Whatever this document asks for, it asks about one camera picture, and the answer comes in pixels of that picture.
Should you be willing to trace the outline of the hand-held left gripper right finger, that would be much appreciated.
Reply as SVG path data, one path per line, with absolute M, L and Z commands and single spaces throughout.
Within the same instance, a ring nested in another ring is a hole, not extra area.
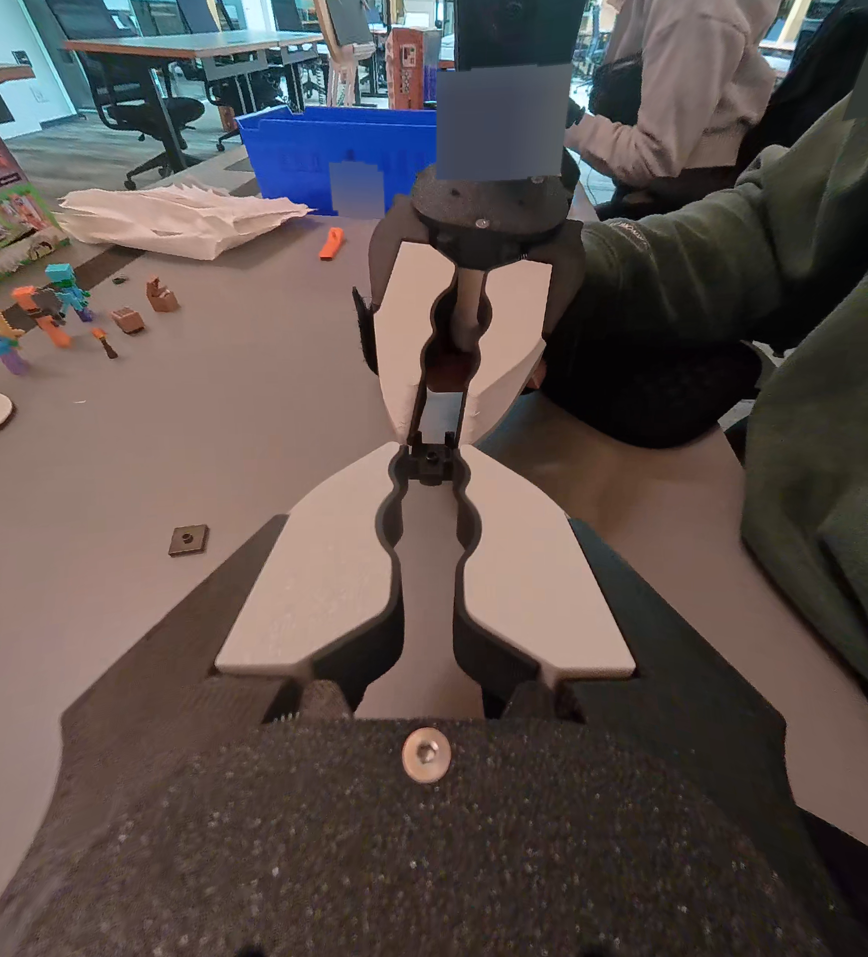
M 486 712 L 539 682 L 628 679 L 636 663 L 573 523 L 552 498 L 472 445 L 453 459 L 453 654 Z

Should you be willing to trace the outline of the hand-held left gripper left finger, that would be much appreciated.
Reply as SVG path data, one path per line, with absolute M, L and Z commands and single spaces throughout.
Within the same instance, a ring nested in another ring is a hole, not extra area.
M 355 711 L 404 645 L 395 546 L 408 448 L 384 444 L 292 508 L 214 660 L 229 676 L 335 683 Z

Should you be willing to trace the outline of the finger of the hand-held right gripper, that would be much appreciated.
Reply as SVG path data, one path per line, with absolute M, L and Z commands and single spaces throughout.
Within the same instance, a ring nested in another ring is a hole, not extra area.
M 454 277 L 454 264 L 435 248 L 402 243 L 374 315 L 377 374 L 399 443 L 416 433 L 426 402 L 425 353 L 436 335 L 436 308 Z
M 507 416 L 543 353 L 551 266 L 520 260 L 488 273 L 490 322 L 464 397 L 463 444 L 476 444 Z

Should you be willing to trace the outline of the black clip toy brick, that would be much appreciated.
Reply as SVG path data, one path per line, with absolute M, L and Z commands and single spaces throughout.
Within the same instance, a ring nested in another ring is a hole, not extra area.
M 416 430 L 408 442 L 406 478 L 421 485 L 436 487 L 454 481 L 455 433 L 446 432 L 442 441 L 426 442 L 422 432 Z

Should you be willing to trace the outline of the person's right forearm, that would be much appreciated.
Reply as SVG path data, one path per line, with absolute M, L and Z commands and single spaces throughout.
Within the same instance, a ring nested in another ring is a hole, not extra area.
M 608 346 L 749 339 L 781 300 L 762 189 L 784 153 L 767 149 L 737 185 L 682 209 L 584 224 L 584 280 L 547 339 L 549 370 Z

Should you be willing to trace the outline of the grey desk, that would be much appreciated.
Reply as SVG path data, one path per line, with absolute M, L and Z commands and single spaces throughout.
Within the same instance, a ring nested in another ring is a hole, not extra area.
M 181 309 L 112 329 L 109 360 L 72 320 L 68 350 L 33 331 L 31 371 L 0 365 L 0 895 L 45 816 L 68 706 L 275 515 L 392 438 L 350 291 L 372 223 L 320 262 L 308 218 L 197 264 L 141 257 L 99 309 L 145 306 L 159 276 Z M 720 430 L 646 451 L 540 395 L 483 444 L 595 529 L 784 717 L 800 807 L 868 844 L 868 703 L 739 542 L 743 470 Z M 202 554 L 173 530 L 207 524 Z

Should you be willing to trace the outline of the orange printed box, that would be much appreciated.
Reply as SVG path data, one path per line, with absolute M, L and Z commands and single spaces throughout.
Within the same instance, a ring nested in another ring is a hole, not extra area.
M 388 106 L 422 110 L 436 102 L 442 31 L 393 26 L 385 42 Z

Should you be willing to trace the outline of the black bag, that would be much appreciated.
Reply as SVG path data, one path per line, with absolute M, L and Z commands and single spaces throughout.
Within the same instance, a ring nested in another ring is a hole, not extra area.
M 595 70 L 588 112 L 612 124 L 635 126 L 642 102 L 642 83 L 642 53 L 600 64 Z

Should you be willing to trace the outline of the blue plastic bin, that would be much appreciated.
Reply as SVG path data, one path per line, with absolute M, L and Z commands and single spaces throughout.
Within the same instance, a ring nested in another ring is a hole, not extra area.
M 322 215 L 380 219 L 436 160 L 433 110 L 280 106 L 237 124 L 260 194 Z

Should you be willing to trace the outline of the wooden easel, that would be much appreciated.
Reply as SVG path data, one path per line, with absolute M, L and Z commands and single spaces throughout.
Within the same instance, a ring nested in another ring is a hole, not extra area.
M 360 1 L 314 1 L 320 32 L 329 51 L 328 106 L 360 103 L 358 70 L 376 44 Z

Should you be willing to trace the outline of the white paper bag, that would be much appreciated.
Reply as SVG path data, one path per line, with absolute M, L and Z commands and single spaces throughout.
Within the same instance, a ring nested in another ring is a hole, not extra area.
M 309 212 L 308 206 L 286 198 L 238 197 L 201 185 L 173 184 L 73 191 L 60 201 L 57 222 L 82 243 L 213 261 Z

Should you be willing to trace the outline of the black office chair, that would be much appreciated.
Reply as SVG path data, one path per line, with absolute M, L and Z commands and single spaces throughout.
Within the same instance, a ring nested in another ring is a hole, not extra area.
M 138 133 L 140 138 L 151 138 L 161 143 L 164 150 L 129 170 L 125 178 L 127 190 L 137 189 L 135 177 L 157 170 L 160 178 L 175 173 L 179 167 L 169 155 L 166 119 L 170 118 L 177 138 L 177 153 L 186 167 L 201 160 L 188 154 L 183 130 L 191 129 L 205 114 L 204 104 L 197 99 L 177 97 L 168 83 L 164 105 L 158 101 L 150 67 L 120 62 L 114 54 L 77 54 L 85 74 L 96 112 L 103 125 L 112 130 Z
M 273 49 L 202 57 L 200 66 L 208 102 L 217 108 L 225 130 L 215 145 L 218 152 L 224 152 L 227 140 L 240 135 L 237 117 L 285 103 L 284 69 Z

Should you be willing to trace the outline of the person's green hoodie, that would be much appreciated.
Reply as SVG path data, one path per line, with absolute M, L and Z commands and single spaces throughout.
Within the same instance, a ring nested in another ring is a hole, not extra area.
M 756 334 L 803 338 L 753 410 L 744 532 L 868 686 L 868 117 L 845 113 L 745 181 L 779 289 Z

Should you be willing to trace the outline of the dark cloth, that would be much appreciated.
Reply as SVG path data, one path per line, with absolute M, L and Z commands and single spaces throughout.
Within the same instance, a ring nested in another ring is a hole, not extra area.
M 790 148 L 854 88 L 868 52 L 868 1 L 842 1 L 809 37 L 798 42 L 786 77 L 757 126 L 743 139 L 734 176 L 763 150 Z

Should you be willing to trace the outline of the orange black toy brick figure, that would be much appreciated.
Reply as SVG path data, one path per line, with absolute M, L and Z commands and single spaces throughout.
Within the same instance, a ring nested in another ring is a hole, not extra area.
M 55 347 L 60 349 L 71 347 L 72 339 L 64 330 L 66 325 L 64 304 L 53 290 L 33 285 L 19 286 L 11 292 L 11 295 L 16 304 L 45 332 Z

